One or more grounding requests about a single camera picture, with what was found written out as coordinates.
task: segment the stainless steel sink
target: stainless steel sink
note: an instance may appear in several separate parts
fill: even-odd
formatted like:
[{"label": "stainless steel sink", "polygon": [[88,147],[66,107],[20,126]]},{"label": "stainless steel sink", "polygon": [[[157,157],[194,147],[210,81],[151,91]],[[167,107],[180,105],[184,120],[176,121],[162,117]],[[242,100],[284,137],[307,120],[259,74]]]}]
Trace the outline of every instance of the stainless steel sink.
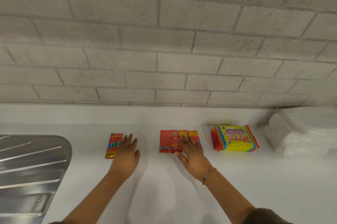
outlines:
[{"label": "stainless steel sink", "polygon": [[0,135],[0,224],[40,224],[71,155],[60,136]]}]

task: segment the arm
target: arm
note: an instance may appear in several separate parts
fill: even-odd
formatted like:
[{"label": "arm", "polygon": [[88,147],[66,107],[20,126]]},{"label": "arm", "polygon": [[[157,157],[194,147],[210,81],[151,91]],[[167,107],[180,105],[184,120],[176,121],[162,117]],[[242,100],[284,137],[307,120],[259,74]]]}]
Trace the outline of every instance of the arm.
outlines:
[{"label": "arm", "polygon": [[132,134],[121,141],[116,158],[105,177],[85,199],[62,221],[64,224],[95,224],[120,186],[138,165],[140,152],[136,150],[137,138]]},{"label": "arm", "polygon": [[[195,144],[190,136],[183,137],[180,143],[187,158],[179,152],[176,152],[177,157],[195,179],[202,181],[204,175],[212,168],[211,163],[200,150],[200,145]],[[217,170],[210,171],[205,179],[205,185],[232,224],[241,224],[255,209]]]}]

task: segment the person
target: person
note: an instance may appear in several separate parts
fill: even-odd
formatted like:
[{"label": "person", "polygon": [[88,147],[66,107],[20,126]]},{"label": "person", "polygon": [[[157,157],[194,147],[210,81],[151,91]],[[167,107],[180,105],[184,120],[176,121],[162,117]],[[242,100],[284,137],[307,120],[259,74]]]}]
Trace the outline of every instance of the person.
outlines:
[{"label": "person", "polygon": [[[137,138],[133,141],[132,138],[133,134],[123,138],[109,171],[87,197],[62,222],[52,224],[97,223],[107,204],[138,165],[141,154],[136,149]],[[179,142],[187,157],[176,152],[177,157],[186,170],[209,189],[232,224],[290,224],[270,209],[255,208],[211,165],[192,137],[183,136]]]}]

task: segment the white countertop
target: white countertop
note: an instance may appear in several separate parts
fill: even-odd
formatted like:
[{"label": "white countertop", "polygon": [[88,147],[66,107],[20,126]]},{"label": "white countertop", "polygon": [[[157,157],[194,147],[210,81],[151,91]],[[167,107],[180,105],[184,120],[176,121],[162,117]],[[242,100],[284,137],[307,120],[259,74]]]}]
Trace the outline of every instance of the white countertop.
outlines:
[{"label": "white countertop", "polygon": [[[200,182],[173,154],[159,154],[161,129],[198,130],[210,162],[256,207],[296,224],[335,223],[337,155],[285,158],[272,151],[254,124],[269,109],[0,104],[0,134],[53,134],[72,145],[70,166],[43,223],[62,220],[106,174],[111,133],[138,137],[141,160],[99,223],[230,223]],[[260,149],[216,152],[207,124],[251,125]]]}]

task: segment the finger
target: finger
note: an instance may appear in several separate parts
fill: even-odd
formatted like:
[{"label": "finger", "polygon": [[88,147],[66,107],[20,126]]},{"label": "finger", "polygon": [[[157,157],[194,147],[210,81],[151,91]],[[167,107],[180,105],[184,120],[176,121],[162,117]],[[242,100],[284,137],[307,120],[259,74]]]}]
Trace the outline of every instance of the finger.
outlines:
[{"label": "finger", "polygon": [[186,136],[183,135],[182,138],[183,138],[184,142],[185,142],[191,149],[194,148],[194,147],[193,147],[193,144],[189,141],[189,139],[188,139]]},{"label": "finger", "polygon": [[196,142],[196,147],[198,148],[198,150],[201,150],[201,151],[202,151],[200,141],[197,141],[197,142]]},{"label": "finger", "polygon": [[136,151],[134,152],[134,155],[135,155],[135,157],[136,157],[137,164],[138,164],[139,158],[141,157],[141,152],[140,152],[139,150],[136,150]]},{"label": "finger", "polygon": [[188,164],[187,159],[185,158],[185,156],[183,154],[181,154],[180,152],[175,152],[176,156],[178,157],[178,159],[180,160],[180,162],[182,162],[183,166],[186,167]]},{"label": "finger", "polygon": [[136,138],[133,140],[133,142],[131,143],[130,147],[136,149],[136,148],[137,148],[137,141],[138,141],[138,139],[137,139],[137,137],[136,137]]},{"label": "finger", "polygon": [[126,139],[126,141],[125,141],[125,145],[126,146],[129,146],[131,144],[131,142],[132,142],[132,136],[133,136],[133,134],[130,134],[129,137]]},{"label": "finger", "polygon": [[183,139],[179,138],[178,141],[179,141],[181,147],[183,148],[183,151],[188,153],[191,150],[191,148],[185,143],[185,141]]},{"label": "finger", "polygon": [[196,146],[196,142],[193,140],[192,136],[188,136],[189,142],[192,144],[193,148],[198,149]]},{"label": "finger", "polygon": [[125,143],[126,139],[127,139],[127,135],[126,135],[126,136],[124,136],[123,140],[121,141],[121,147],[123,147],[123,145],[124,145],[124,143]]}]

